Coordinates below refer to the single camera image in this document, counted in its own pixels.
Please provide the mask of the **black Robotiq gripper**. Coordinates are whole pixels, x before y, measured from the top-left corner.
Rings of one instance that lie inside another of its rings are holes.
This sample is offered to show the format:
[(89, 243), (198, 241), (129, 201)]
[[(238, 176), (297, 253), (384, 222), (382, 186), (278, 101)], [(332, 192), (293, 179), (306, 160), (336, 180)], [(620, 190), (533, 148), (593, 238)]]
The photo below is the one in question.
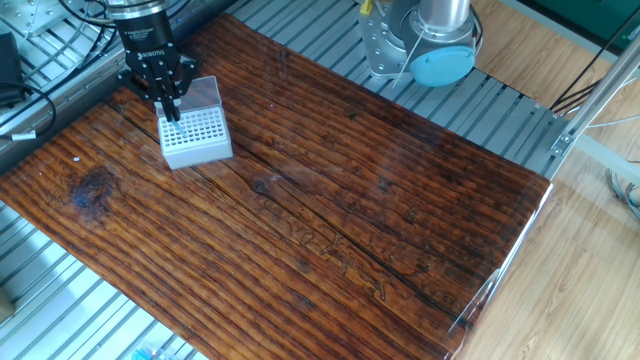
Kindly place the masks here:
[[(189, 90), (198, 62), (186, 56), (180, 57), (166, 11), (116, 20), (115, 25), (125, 49), (126, 64), (131, 69), (121, 71), (117, 80), (142, 100), (159, 103), (166, 119), (178, 122), (181, 98)], [(149, 67), (143, 70), (143, 62), (149, 62), (151, 67), (156, 68), (160, 61), (167, 71), (178, 74), (177, 81), (169, 76), (167, 88), (162, 79), (156, 79)], [(136, 75), (132, 70), (143, 70), (143, 74)]]

